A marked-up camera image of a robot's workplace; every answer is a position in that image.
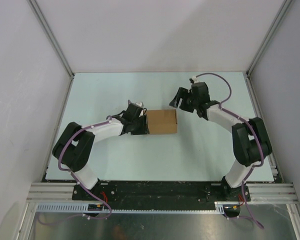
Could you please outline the right aluminium corner post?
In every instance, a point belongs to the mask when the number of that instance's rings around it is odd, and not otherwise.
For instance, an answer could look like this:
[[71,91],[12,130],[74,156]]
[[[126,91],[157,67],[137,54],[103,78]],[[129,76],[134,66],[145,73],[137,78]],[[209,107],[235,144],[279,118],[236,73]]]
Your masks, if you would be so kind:
[[280,26],[282,25],[285,17],[287,16],[288,12],[290,11],[290,8],[294,3],[294,0],[284,0],[282,2],[277,14],[274,17],[274,20],[272,21],[268,31],[265,34],[264,39],[262,40],[256,54],[254,55],[249,67],[246,70],[247,76],[250,76],[253,73],[254,69],[258,65],[259,61],[262,59],[265,51],[269,47],[272,39],[279,30]]

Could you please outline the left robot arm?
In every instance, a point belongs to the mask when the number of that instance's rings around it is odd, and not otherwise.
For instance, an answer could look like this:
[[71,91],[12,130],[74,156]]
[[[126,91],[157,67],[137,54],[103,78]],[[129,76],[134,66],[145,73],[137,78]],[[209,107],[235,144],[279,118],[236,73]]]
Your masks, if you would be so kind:
[[147,109],[142,102],[128,102],[126,110],[109,115],[104,122],[82,126],[70,122],[52,149],[58,160],[58,168],[68,172],[83,188],[83,194],[90,200],[100,196],[99,178],[92,169],[90,157],[93,145],[111,137],[129,134],[148,135]]

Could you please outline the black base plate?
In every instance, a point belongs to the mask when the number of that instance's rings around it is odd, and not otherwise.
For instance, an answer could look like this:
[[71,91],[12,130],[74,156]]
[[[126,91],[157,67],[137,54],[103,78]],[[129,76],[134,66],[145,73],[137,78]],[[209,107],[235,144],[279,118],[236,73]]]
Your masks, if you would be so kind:
[[222,181],[123,181],[98,180],[91,189],[80,184],[73,187],[72,199],[93,201],[100,197],[106,202],[118,202],[124,197],[194,197],[207,202],[237,202],[251,200],[247,185],[231,188]]

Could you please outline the left aluminium corner post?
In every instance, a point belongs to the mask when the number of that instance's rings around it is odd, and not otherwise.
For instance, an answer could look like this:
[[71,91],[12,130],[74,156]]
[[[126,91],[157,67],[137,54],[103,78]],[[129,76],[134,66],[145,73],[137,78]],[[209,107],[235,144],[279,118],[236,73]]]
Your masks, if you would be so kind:
[[27,0],[29,7],[31,8],[35,18],[37,19],[40,27],[42,28],[47,40],[49,41],[53,51],[55,52],[57,58],[59,59],[62,67],[64,68],[67,75],[71,78],[74,75],[66,56],[58,43],[55,34],[53,33],[43,11],[41,10],[38,2],[36,0]]

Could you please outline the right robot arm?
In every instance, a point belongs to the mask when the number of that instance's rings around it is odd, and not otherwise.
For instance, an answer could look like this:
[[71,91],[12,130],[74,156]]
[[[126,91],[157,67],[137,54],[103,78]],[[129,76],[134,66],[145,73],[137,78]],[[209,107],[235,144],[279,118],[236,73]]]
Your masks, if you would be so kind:
[[193,82],[190,89],[180,87],[169,106],[189,113],[196,111],[198,117],[231,133],[235,161],[221,180],[220,194],[225,200],[232,201],[244,190],[253,170],[262,167],[265,158],[272,153],[264,121],[260,117],[244,118],[211,100],[205,82]]

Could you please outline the brown cardboard box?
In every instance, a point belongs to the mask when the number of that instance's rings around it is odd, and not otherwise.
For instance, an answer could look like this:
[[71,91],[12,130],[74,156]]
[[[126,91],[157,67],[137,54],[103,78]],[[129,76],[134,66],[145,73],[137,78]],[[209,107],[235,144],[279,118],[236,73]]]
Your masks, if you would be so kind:
[[178,132],[177,111],[175,109],[148,110],[146,116],[151,135],[167,135]]

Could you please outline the aluminium frame rail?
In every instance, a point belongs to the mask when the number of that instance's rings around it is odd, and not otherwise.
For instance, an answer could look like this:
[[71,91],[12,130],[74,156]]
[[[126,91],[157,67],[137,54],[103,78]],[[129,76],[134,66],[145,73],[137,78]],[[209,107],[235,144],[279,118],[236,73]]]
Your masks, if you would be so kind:
[[144,198],[193,198],[204,202],[236,202],[245,197],[253,203],[295,203],[298,197],[291,183],[248,183],[244,188],[225,190],[216,182],[155,182],[155,181],[106,181],[85,191],[73,182],[45,182],[31,185],[29,201],[93,201],[94,196],[109,202],[119,202],[129,197]]

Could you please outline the aluminium corner post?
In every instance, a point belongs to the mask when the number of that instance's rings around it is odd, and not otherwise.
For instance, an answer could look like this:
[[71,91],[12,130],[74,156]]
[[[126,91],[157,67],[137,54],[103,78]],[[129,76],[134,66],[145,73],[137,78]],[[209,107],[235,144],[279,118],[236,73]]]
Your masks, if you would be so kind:
[[250,76],[253,73],[254,69],[258,65],[259,61],[262,59],[265,51],[269,47],[272,39],[279,30],[280,26],[282,25],[285,17],[287,16],[288,12],[290,11],[290,8],[294,3],[294,0],[284,0],[282,2],[277,14],[274,17],[274,20],[272,21],[268,31],[265,34],[264,39],[262,40],[256,54],[254,55],[249,67],[246,70],[247,76]]
[[35,18],[37,19],[40,27],[42,28],[47,40],[49,41],[53,51],[55,52],[57,58],[59,59],[62,67],[64,68],[67,75],[71,78],[74,75],[66,56],[58,43],[55,34],[53,33],[43,11],[41,10],[38,2],[36,0],[27,0],[29,7],[31,8]]

